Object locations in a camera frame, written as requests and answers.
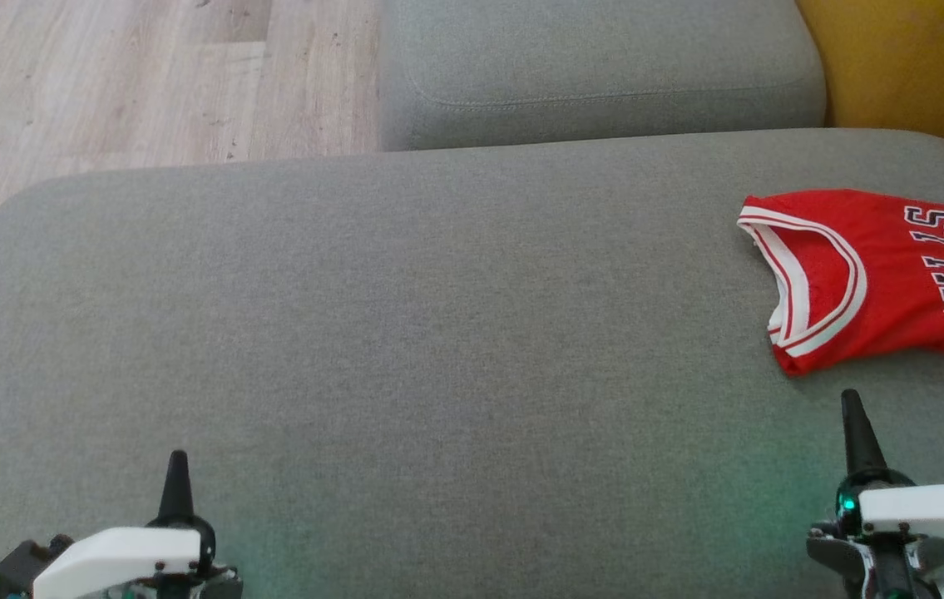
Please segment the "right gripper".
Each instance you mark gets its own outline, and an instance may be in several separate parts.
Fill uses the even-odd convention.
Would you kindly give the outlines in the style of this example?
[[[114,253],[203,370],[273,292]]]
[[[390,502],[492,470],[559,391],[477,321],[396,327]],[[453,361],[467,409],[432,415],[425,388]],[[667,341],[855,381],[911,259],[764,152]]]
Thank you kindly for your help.
[[[810,527],[808,557],[841,577],[848,598],[939,598],[939,588],[923,580],[914,564],[919,538],[876,533],[862,519],[860,493],[913,487],[914,482],[887,467],[856,389],[842,391],[842,432],[847,477],[834,496],[836,519]]]

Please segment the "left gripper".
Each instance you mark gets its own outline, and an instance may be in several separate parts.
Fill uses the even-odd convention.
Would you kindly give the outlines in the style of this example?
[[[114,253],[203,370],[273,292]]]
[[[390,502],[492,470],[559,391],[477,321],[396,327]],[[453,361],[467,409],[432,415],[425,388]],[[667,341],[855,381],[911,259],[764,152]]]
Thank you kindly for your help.
[[[172,517],[178,508],[178,515]],[[111,598],[242,598],[244,581],[235,566],[217,562],[214,528],[205,519],[193,516],[193,488],[190,484],[189,456],[175,450],[169,455],[157,518],[147,528],[193,530],[200,535],[198,557],[183,572],[163,575],[160,568],[152,577],[127,582],[110,589]]]

